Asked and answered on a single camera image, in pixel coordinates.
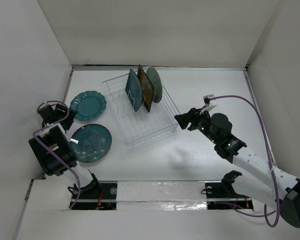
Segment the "dish rack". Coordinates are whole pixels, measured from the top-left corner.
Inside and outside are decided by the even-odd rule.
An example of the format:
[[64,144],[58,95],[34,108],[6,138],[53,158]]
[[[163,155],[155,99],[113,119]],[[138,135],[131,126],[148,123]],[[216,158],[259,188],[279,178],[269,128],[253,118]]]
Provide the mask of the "dish rack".
[[137,112],[125,92],[128,73],[102,82],[123,140],[132,149],[172,133],[178,126],[174,116],[180,114],[169,93],[162,85],[162,99],[152,103],[150,112],[142,104]]

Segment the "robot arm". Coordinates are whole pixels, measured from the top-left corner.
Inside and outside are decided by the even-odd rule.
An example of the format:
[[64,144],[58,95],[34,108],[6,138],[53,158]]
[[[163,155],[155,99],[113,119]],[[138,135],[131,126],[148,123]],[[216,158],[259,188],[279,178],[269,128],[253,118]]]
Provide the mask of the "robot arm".
[[300,179],[277,167],[270,169],[269,162],[255,154],[247,145],[232,133],[232,124],[226,115],[209,114],[210,96],[204,98],[203,108],[191,108],[189,112],[174,118],[180,127],[189,131],[199,130],[212,143],[217,154],[230,163],[246,170],[259,181],[231,171],[224,176],[230,187],[237,193],[254,198],[273,209],[276,208],[275,187],[272,178],[274,171],[280,200],[280,216],[290,225],[300,228]]

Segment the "white wire dish rack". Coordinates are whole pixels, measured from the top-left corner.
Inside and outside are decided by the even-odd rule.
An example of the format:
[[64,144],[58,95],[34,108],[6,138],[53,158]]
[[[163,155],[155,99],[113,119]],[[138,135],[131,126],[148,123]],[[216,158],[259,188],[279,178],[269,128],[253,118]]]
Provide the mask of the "white wire dish rack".
[[147,112],[143,104],[135,112],[125,92],[128,75],[103,81],[102,87],[123,140],[132,149],[175,131],[178,123],[174,116],[180,112],[163,85],[162,99],[159,103],[152,103],[150,112]]

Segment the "cable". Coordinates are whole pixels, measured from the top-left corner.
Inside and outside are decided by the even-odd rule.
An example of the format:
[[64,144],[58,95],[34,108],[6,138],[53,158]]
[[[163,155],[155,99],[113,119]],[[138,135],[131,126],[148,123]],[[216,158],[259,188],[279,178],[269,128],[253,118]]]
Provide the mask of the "cable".
[[[212,100],[224,99],[224,98],[241,99],[241,100],[245,101],[246,103],[248,103],[254,109],[254,111],[256,112],[256,114],[259,118],[260,124],[261,124],[261,129],[262,129],[263,138],[264,138],[264,142],[265,142],[265,149],[266,149],[266,154],[267,154],[267,157],[268,157],[269,167],[270,167],[270,169],[272,169],[273,161],[272,161],[271,151],[270,151],[270,147],[269,147],[268,140],[267,140],[266,128],[265,128],[264,122],[262,121],[261,115],[260,115],[258,109],[256,108],[256,106],[254,106],[246,98],[244,98],[242,96],[237,96],[237,95],[216,96],[216,97],[211,97],[210,100],[212,101]],[[273,185],[274,185],[275,202],[276,202],[276,215],[275,215],[274,223],[271,224],[268,220],[267,205],[264,205],[264,218],[265,218],[266,223],[269,225],[269,227],[274,228],[275,226],[277,226],[277,224],[279,222],[279,218],[280,218],[280,197],[279,197],[279,190],[278,190],[278,184],[277,184],[277,179],[276,179],[275,172],[271,171],[271,175],[272,175]]]
[[66,110],[67,110],[67,112],[66,112],[66,115],[65,115],[65,117],[64,118],[62,118],[62,119],[60,119],[60,120],[58,120],[58,121],[56,121],[56,122],[54,122],[54,123],[52,123],[52,124],[50,124],[50,125],[48,125],[48,126],[45,126],[45,127],[43,127],[43,128],[41,128],[41,129],[39,129],[39,130],[36,130],[36,131],[34,131],[33,133],[32,133],[32,136],[34,137],[34,139],[45,149],[45,150],[47,150],[52,156],[54,156],[55,157],[55,159],[57,159],[63,166],[65,166],[71,173],[73,173],[73,175],[75,176],[75,178],[76,178],[76,182],[77,182],[77,185],[78,185],[78,194],[77,194],[77,196],[76,196],[76,199],[75,199],[75,201],[73,202],[73,204],[70,206],[70,209],[72,209],[73,208],[73,206],[77,203],[77,201],[78,201],[78,199],[79,199],[79,197],[80,197],[80,194],[81,194],[81,185],[80,185],[80,179],[79,179],[79,176],[78,176],[78,174],[73,170],[73,169],[71,169],[71,167],[69,167],[57,154],[55,154],[54,153],[54,151],[52,151],[48,146],[46,146],[38,137],[37,137],[37,133],[39,133],[39,132],[41,132],[41,131],[43,131],[43,130],[45,130],[45,129],[47,129],[47,128],[49,128],[51,125],[56,125],[56,124],[58,124],[58,123],[60,123],[60,122],[62,122],[63,120],[65,120],[65,119],[67,119],[67,117],[69,116],[69,113],[70,113],[70,111],[69,111],[69,108],[68,108],[68,106],[66,105],[66,104],[64,104],[62,101],[57,101],[57,100],[51,100],[51,101],[46,101],[46,102],[43,102],[43,103],[41,103],[39,106],[38,106],[38,108],[36,109],[36,111],[38,111],[41,107],[42,107],[42,105],[44,105],[44,104],[47,104],[47,103],[59,103],[59,104],[61,104],[61,105],[63,105],[64,107],[66,107]]
[[[216,204],[229,205],[233,210],[236,210],[238,213],[241,213],[241,214],[246,215],[246,216],[248,216],[248,217],[253,217],[253,218],[264,218],[264,217],[266,216],[265,214],[264,214],[264,215],[253,215],[253,214],[245,213],[245,212],[243,212],[243,211],[239,211],[238,209],[244,209],[244,208],[243,208],[242,206],[239,206],[239,205],[234,204],[234,203],[230,203],[230,202],[226,202],[226,201],[216,201],[216,202],[214,202],[214,203],[216,203]],[[268,213],[267,216],[270,216],[270,215],[274,214],[275,212],[276,212],[276,211],[272,211],[272,212]]]

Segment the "white table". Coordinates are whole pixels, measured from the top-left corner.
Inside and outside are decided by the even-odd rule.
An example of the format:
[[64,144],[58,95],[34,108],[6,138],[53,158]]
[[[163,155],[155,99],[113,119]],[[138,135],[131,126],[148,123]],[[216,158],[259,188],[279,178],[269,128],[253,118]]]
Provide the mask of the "white table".
[[[75,71],[66,96],[66,104],[79,93],[95,90],[103,93],[101,82],[123,75],[129,69]],[[212,70],[193,68],[158,68],[163,84],[181,113],[203,105],[208,94],[240,95],[251,100],[242,70]],[[212,111],[228,116],[233,134],[246,142],[255,152],[266,157],[260,124],[250,106],[238,99],[218,100]],[[231,170],[245,171],[221,159],[214,146],[198,131],[178,128],[176,132],[156,142],[128,150],[116,120],[107,107],[96,123],[106,126],[112,134],[109,153],[97,163],[81,164],[89,168],[101,181],[196,181],[220,180]],[[74,123],[67,133],[82,125]],[[271,239],[300,240],[300,229],[280,220],[270,228],[263,218],[251,218],[233,210],[167,211],[141,207],[116,211],[69,210],[71,182],[62,177],[48,177],[34,181],[18,240],[175,240],[175,239]],[[189,191],[189,182],[180,190]],[[254,201],[255,214],[263,205]]]
[[[104,90],[101,83],[129,72],[124,70],[74,71],[65,103],[84,91]],[[239,95],[251,100],[242,70],[204,70],[204,68],[158,68],[162,83],[181,113],[202,107],[203,96],[208,94]],[[224,113],[233,124],[232,133],[255,152],[266,157],[265,143],[254,110],[239,99],[214,101],[218,106],[212,113]],[[181,130],[180,127],[162,139],[137,149],[128,150],[117,126],[112,109],[95,121],[104,125],[112,135],[109,153],[96,163],[80,163],[93,171],[101,181],[133,180],[220,180],[236,166],[221,159],[214,145],[199,131]],[[83,124],[74,123],[66,134],[68,139]]]

